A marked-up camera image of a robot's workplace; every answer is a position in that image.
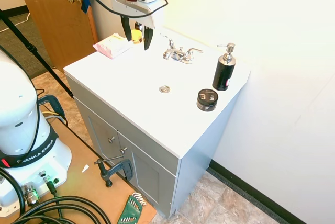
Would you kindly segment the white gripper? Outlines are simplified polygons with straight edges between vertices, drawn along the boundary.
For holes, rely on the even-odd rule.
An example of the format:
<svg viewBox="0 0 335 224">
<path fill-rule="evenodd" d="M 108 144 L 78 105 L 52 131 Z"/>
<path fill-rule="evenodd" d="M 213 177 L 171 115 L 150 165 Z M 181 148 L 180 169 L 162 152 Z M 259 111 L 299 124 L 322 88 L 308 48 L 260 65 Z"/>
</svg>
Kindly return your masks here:
<svg viewBox="0 0 335 224">
<path fill-rule="evenodd" d="M 153 13 L 165 7 L 165 0 L 111 0 L 114 11 L 129 17 L 145 17 L 143 19 L 144 49 L 148 50 L 152 41 L 155 22 Z M 131 41 L 129 18 L 121 16 L 121 24 L 125 36 Z"/>
</svg>

